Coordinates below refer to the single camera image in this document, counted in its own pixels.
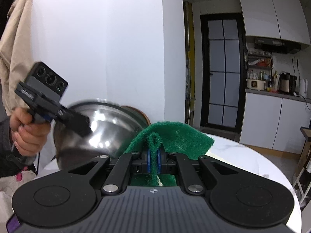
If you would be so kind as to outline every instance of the door frame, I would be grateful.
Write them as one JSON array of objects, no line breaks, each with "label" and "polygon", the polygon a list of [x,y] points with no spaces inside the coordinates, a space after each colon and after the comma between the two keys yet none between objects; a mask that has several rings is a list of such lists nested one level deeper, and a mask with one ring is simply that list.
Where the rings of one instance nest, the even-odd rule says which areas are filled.
[{"label": "door frame", "polygon": [[[238,27],[238,40],[240,47],[240,91],[238,96],[238,111],[235,128],[218,124],[208,123],[209,104],[210,104],[210,49],[208,35],[209,20],[230,20],[236,19]],[[233,131],[240,133],[243,123],[244,107],[245,107],[245,88],[247,79],[247,67],[244,59],[246,55],[246,37],[244,29],[244,21],[242,13],[225,13],[201,15],[201,31],[202,31],[202,50],[203,50],[203,83],[202,83],[202,109],[201,109],[201,126],[216,128],[221,130]]]}]

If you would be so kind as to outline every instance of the metal bowl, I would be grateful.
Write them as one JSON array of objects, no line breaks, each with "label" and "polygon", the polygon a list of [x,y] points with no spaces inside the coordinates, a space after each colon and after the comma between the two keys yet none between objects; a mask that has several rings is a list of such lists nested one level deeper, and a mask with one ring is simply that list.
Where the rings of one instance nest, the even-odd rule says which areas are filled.
[{"label": "metal bowl", "polygon": [[137,133],[148,126],[140,112],[105,100],[80,102],[70,108],[90,118],[92,134],[80,137],[56,122],[53,136],[60,169],[99,155],[118,158]]}]

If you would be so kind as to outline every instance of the kitchen cabinet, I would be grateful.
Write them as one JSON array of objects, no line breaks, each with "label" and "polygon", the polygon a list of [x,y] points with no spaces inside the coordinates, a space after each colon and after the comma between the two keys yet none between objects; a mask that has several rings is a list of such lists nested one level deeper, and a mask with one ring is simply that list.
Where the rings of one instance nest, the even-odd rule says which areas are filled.
[{"label": "kitchen cabinet", "polygon": [[280,39],[272,0],[240,0],[246,36]]},{"label": "kitchen cabinet", "polygon": [[300,127],[309,127],[310,118],[306,103],[283,98],[273,149],[300,154],[305,141]]},{"label": "kitchen cabinet", "polygon": [[309,31],[299,0],[272,0],[281,39],[310,45]]},{"label": "kitchen cabinet", "polygon": [[281,104],[279,97],[246,93],[240,143],[272,149]]}]

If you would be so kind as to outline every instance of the green towel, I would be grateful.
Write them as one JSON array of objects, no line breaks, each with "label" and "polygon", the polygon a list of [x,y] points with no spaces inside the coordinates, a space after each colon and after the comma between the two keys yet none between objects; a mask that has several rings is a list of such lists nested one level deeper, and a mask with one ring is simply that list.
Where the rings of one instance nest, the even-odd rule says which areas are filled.
[{"label": "green towel", "polygon": [[176,186],[174,175],[157,174],[156,156],[161,143],[166,152],[184,153],[189,159],[197,160],[211,148],[214,139],[180,122],[158,122],[148,126],[133,139],[124,152],[141,152],[146,148],[150,149],[150,174],[134,175],[131,185],[159,186],[160,180],[163,186]]}]

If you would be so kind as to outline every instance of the dark sleeve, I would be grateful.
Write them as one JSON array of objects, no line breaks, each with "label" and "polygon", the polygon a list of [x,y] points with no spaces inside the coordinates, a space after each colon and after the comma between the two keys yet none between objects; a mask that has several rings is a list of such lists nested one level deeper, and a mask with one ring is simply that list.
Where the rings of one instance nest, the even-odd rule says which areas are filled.
[{"label": "dark sleeve", "polygon": [[11,152],[10,118],[0,122],[0,177],[16,175],[22,169],[18,158]]}]

